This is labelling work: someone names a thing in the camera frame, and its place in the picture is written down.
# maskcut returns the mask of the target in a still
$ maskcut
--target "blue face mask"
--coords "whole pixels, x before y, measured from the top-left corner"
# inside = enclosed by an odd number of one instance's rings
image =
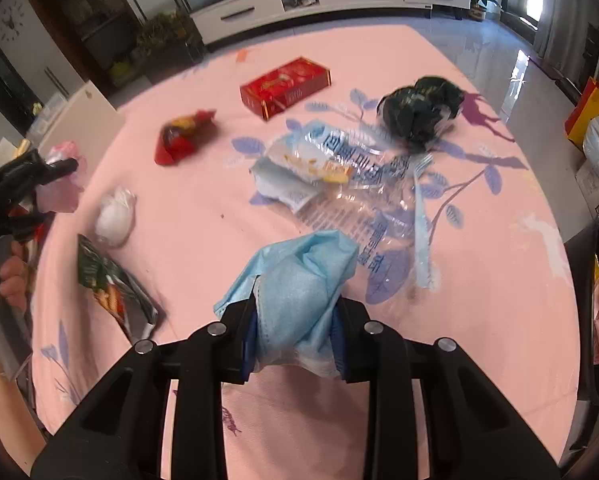
[[[257,360],[297,364],[335,377],[330,344],[333,308],[343,283],[355,274],[358,244],[339,231],[318,231],[257,251],[213,310],[257,300]]]

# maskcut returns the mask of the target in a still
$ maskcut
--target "box on shelf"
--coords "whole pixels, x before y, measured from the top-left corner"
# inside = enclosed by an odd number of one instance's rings
[[[242,85],[240,95],[247,108],[267,121],[330,84],[329,69],[305,57],[298,57]]]

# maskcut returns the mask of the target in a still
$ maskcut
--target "wall clock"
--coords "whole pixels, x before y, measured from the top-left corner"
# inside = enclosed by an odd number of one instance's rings
[[[0,16],[0,32],[2,33],[2,41],[13,41],[19,35],[24,23],[24,10],[22,2],[14,1],[6,7]]]

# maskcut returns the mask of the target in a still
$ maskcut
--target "tiled floor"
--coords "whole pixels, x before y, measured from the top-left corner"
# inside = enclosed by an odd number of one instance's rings
[[[575,172],[583,156],[564,137],[564,121],[573,105],[529,61],[531,46],[499,22],[459,22],[449,16],[434,16],[432,20],[420,16],[337,20],[273,32],[231,45],[212,56],[260,41],[313,30],[378,23],[400,23],[414,28],[472,81],[507,123],[526,154],[564,240],[577,234],[591,221],[591,214],[575,181]],[[120,106],[148,86],[148,80],[140,78],[113,96],[111,102]]]

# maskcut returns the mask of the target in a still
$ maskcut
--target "yellow bag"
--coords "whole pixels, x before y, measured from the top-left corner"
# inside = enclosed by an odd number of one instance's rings
[[[566,121],[566,135],[568,139],[582,149],[583,138],[586,135],[588,124],[599,116],[599,83],[589,79],[588,85],[580,103]]]

